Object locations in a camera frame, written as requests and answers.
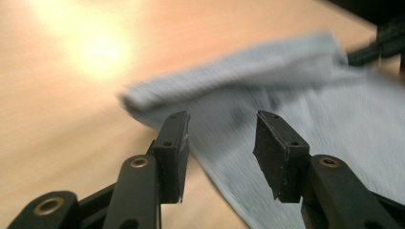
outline gray towel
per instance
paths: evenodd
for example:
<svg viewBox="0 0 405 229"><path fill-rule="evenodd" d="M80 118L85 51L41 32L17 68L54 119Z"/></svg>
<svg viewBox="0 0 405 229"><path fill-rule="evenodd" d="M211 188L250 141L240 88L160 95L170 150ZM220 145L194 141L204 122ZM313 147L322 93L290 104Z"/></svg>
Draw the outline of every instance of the gray towel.
<svg viewBox="0 0 405 229"><path fill-rule="evenodd" d="M252 228L304 228L300 204L272 198L252 154L258 110L282 116L312 155L343 159L370 190L405 203L405 88L348 66L328 32L236 52L135 85L121 99L157 129L188 111L194 156Z"/></svg>

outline gray cloth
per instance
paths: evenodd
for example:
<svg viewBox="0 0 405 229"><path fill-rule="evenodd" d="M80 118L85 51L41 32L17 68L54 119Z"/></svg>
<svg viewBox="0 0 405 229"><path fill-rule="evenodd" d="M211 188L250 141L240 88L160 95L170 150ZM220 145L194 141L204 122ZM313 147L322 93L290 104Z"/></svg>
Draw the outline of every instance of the gray cloth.
<svg viewBox="0 0 405 229"><path fill-rule="evenodd" d="M370 190L405 203L405 88L348 66L328 32L236 52L135 85L121 99L157 129L188 111L194 156L252 228L304 228L300 204L272 198L252 154L258 110L282 116L312 155L343 159Z"/></svg>

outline black plastic part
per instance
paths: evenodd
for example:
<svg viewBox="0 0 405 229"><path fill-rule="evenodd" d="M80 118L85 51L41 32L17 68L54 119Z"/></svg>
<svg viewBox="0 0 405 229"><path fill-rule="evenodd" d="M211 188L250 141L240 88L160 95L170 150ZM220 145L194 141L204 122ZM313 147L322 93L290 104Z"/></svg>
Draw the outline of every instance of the black plastic part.
<svg viewBox="0 0 405 229"><path fill-rule="evenodd" d="M274 198L299 202L300 170L308 164L309 145L283 118L259 111L257 114L256 156Z"/></svg>
<svg viewBox="0 0 405 229"><path fill-rule="evenodd" d="M403 0L328 0L377 25L383 25L405 12Z"/></svg>
<svg viewBox="0 0 405 229"><path fill-rule="evenodd" d="M401 228L405 228L405 206L397 203L389 198L380 196L379 194L373 193L374 197L378 202L387 210L387 212L394 218L396 223Z"/></svg>
<svg viewBox="0 0 405 229"><path fill-rule="evenodd" d="M76 228L77 198L72 192L50 192L30 202L15 218L9 229Z"/></svg>
<svg viewBox="0 0 405 229"><path fill-rule="evenodd" d="M329 228L399 228L344 161L333 156L313 156L308 181Z"/></svg>
<svg viewBox="0 0 405 229"><path fill-rule="evenodd" d="M349 53L348 61L349 64L352 66L362 66L367 63L373 62L379 57L380 47L376 45L370 45L369 47Z"/></svg>
<svg viewBox="0 0 405 229"><path fill-rule="evenodd" d="M115 184L112 184L78 203L78 217L81 219L80 228L101 228L107 214Z"/></svg>
<svg viewBox="0 0 405 229"><path fill-rule="evenodd" d="M161 203L178 203L182 200L189 155L189 119L188 112L171 114L153 143L153 156L159 165Z"/></svg>
<svg viewBox="0 0 405 229"><path fill-rule="evenodd" d="M301 215L307 229L325 229L328 228L328 220L325 218L322 210L314 208L304 201L301 205Z"/></svg>
<svg viewBox="0 0 405 229"><path fill-rule="evenodd" d="M158 168L152 156L133 156L122 164L103 228L160 228Z"/></svg>

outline small hole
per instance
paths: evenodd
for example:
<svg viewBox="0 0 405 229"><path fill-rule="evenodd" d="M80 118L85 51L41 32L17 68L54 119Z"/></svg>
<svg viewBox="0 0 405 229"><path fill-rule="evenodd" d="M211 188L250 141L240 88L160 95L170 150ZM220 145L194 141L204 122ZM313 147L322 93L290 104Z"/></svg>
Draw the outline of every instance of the small hole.
<svg viewBox="0 0 405 229"><path fill-rule="evenodd" d="M334 164L335 164L334 161L331 160L331 159L324 159L324 162L325 162L326 164L329 164L329 165L334 165Z"/></svg>
<svg viewBox="0 0 405 229"><path fill-rule="evenodd" d="M127 219L119 226L119 229L138 229L139 223L136 219Z"/></svg>
<svg viewBox="0 0 405 229"><path fill-rule="evenodd" d="M323 157L319 160L319 162L321 162L322 165L330 167L330 168L340 167L339 161L335 160L333 158L330 158L330 157Z"/></svg>
<svg viewBox="0 0 405 229"><path fill-rule="evenodd" d="M146 158L137 158L131 161L131 166L134 168L141 168L149 163Z"/></svg>
<svg viewBox="0 0 405 229"><path fill-rule="evenodd" d="M33 209L33 213L37 216L47 216L59 209L63 205L63 202L64 198L61 197L45 199L36 205Z"/></svg>
<svg viewBox="0 0 405 229"><path fill-rule="evenodd" d="M376 221L366 221L366 223L364 223L364 226L367 229L384 229L385 228Z"/></svg>
<svg viewBox="0 0 405 229"><path fill-rule="evenodd" d="M49 202L46 202L45 204L41 205L39 209L41 209L41 211L49 211L50 209L53 209L55 206L57 205L57 201L56 200L51 200Z"/></svg>

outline wooden surface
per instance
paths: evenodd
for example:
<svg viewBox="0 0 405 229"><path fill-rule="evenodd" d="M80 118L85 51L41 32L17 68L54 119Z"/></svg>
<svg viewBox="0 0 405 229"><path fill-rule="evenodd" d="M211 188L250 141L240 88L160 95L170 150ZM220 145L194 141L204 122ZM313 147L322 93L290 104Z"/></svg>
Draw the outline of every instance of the wooden surface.
<svg viewBox="0 0 405 229"><path fill-rule="evenodd" d="M345 49L374 36L372 25L311 0L0 1L0 228L47 192L89 196L146 152L157 132L117 101L131 83L320 30ZM162 220L247 227L193 157L184 202L163 206Z"/></svg>

